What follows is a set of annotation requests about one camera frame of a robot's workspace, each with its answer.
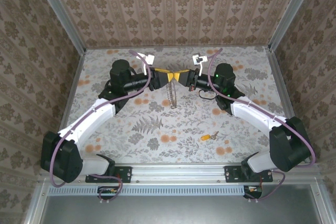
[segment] metal vent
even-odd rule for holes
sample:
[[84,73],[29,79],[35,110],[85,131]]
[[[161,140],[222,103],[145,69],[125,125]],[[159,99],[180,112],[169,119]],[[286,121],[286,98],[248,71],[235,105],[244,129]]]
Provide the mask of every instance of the metal vent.
[[[48,196],[96,196],[98,186],[49,187]],[[120,196],[244,195],[244,186],[133,186],[125,185]]]

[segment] gold key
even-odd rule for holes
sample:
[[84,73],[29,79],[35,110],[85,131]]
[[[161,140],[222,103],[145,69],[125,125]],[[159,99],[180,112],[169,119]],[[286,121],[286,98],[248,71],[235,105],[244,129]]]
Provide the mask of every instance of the gold key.
[[216,139],[218,133],[219,133],[219,131],[217,131],[215,134],[213,134],[213,135],[211,136],[211,139]]

